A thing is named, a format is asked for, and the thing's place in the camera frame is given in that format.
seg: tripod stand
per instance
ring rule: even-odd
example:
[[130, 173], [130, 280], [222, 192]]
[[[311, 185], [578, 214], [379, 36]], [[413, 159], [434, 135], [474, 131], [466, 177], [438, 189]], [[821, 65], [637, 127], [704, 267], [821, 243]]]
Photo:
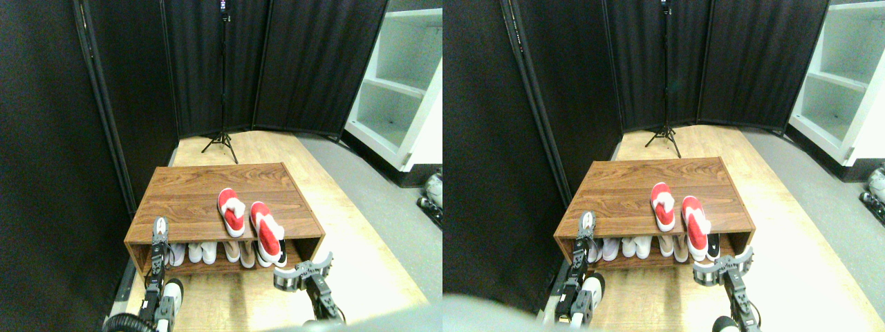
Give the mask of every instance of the tripod stand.
[[667, 25], [669, 23], [669, 17], [672, 11], [670, 10], [670, 4], [667, 0], [661, 0], [661, 8], [664, 10], [664, 126], [658, 129], [655, 135], [649, 140], [648, 143], [645, 144], [645, 147], [648, 148], [649, 144], [655, 140], [655, 138], [664, 138], [673, 142], [673, 147], [676, 148], [676, 156], [682, 158], [682, 154], [679, 153], [679, 145], [676, 145], [676, 139], [673, 138], [673, 135], [676, 135], [676, 132], [673, 131], [673, 128], [670, 127], [670, 103], [668, 103], [668, 93], [667, 88], [669, 86], [668, 80], [668, 71], [669, 71], [669, 63], [666, 54], [667, 46], [669, 46], [669, 38], [667, 38]]
[[230, 153], [234, 155], [234, 163], [240, 164], [239, 161], [236, 160], [236, 153], [234, 153], [234, 147], [230, 145], [230, 135], [227, 134], [227, 126], [225, 119], [225, 93], [227, 91], [227, 81], [225, 77], [227, 76], [227, 57], [225, 55], [225, 48], [227, 45], [227, 23], [230, 22], [230, 15], [227, 14], [227, 8], [225, 6], [225, 0], [221, 0], [221, 131], [215, 135], [215, 138], [212, 138], [212, 141], [206, 144], [206, 147], [203, 148], [203, 151], [200, 153], [205, 153], [206, 149], [213, 144], [223, 144], [230, 149]]

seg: red shoe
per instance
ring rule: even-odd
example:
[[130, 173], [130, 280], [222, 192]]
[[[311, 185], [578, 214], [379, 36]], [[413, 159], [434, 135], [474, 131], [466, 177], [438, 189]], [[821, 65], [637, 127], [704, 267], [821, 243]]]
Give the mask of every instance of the red shoe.
[[655, 210], [655, 220], [658, 221], [658, 228], [661, 232], [669, 232], [676, 225], [673, 222], [673, 194], [670, 187], [666, 183], [658, 182], [651, 189], [651, 208]]
[[246, 214], [246, 205], [240, 202], [233, 189], [224, 188], [219, 193], [218, 208], [221, 217], [224, 218], [224, 226], [227, 228], [227, 233], [232, 237], [242, 236], [242, 232], [246, 230], [243, 222], [243, 217]]
[[707, 235], [710, 234], [710, 221], [704, 214], [701, 201], [694, 196], [682, 199], [682, 220], [689, 230], [689, 252], [695, 261], [702, 261], [707, 256]]
[[283, 237], [283, 229], [273, 220], [271, 210], [261, 202], [252, 204], [252, 226], [258, 233], [258, 255], [266, 262], [280, 260], [280, 240]]

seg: robotic hand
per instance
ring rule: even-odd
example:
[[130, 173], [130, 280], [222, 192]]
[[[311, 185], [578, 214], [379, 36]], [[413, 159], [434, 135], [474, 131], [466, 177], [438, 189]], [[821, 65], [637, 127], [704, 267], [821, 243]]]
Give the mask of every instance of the robotic hand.
[[102, 331], [171, 332], [175, 315], [181, 309], [184, 287], [181, 281], [164, 282], [165, 256], [169, 254], [169, 237], [165, 217], [154, 220], [154, 236], [151, 240], [151, 266], [144, 276], [145, 294], [138, 316], [120, 313], [108, 319]]
[[346, 324], [344, 312], [335, 305], [332, 290], [326, 284], [326, 277], [332, 267], [332, 252], [320, 263], [307, 260], [295, 265], [295, 268], [273, 271], [273, 286], [282, 291], [307, 290], [307, 296], [313, 303], [313, 315], [317, 321], [333, 325]]
[[747, 287], [743, 284], [742, 279], [743, 275], [750, 271], [752, 262], [753, 247], [750, 246], [747, 246], [747, 249], [740, 255], [724, 256], [711, 264], [703, 265], [695, 262], [695, 282], [707, 287], [725, 286], [728, 300], [731, 301], [731, 317], [719, 317], [713, 323], [714, 332], [761, 331], [762, 316], [753, 315], [750, 307], [756, 308], [756, 306], [747, 297]]
[[596, 226], [596, 214], [585, 212], [578, 223], [578, 236], [574, 241], [572, 265], [568, 269], [568, 277], [562, 287], [562, 296], [556, 306], [556, 317], [560, 322], [569, 323], [572, 328], [587, 327], [593, 319], [593, 310], [603, 299], [605, 279], [601, 274], [587, 274], [587, 257], [593, 241], [593, 229]]

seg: white bookshelf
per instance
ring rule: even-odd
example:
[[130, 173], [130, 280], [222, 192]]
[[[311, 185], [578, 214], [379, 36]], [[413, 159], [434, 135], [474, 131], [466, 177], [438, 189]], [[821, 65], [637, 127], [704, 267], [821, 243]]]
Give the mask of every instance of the white bookshelf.
[[843, 166], [857, 159], [858, 138], [870, 136], [862, 132], [883, 127], [865, 121], [885, 112], [873, 107], [885, 87], [883, 53], [885, 2], [829, 7], [789, 123]]
[[388, 12], [345, 130], [400, 172], [441, 164], [442, 99], [443, 10]]

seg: black curtain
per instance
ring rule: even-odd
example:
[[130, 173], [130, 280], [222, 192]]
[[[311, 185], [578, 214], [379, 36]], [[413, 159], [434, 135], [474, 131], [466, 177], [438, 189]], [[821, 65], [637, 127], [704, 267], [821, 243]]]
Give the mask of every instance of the black curtain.
[[590, 164], [609, 160], [622, 137], [605, 1], [512, 3], [573, 195]]
[[104, 81], [104, 107], [112, 115], [138, 204], [154, 168], [165, 166], [178, 145], [161, 3], [89, 0], [85, 5]]
[[[225, 125], [252, 122], [268, 2], [227, 1]], [[218, 1], [166, 0], [169, 43], [178, 99], [179, 135], [221, 130], [221, 9]]]
[[714, 1], [698, 118], [784, 130], [827, 0]]
[[3, 328], [99, 329], [128, 257], [74, 13], [71, 1], [0, 2]]
[[255, 127], [339, 136], [386, 0], [275, 1]]
[[[671, 124], [696, 120], [709, 7], [707, 1], [671, 1], [667, 26]], [[608, 10], [624, 131], [660, 127], [664, 124], [661, 3], [610, 1]]]
[[442, 289], [534, 310], [562, 262], [565, 212], [498, 2], [449, 2]]

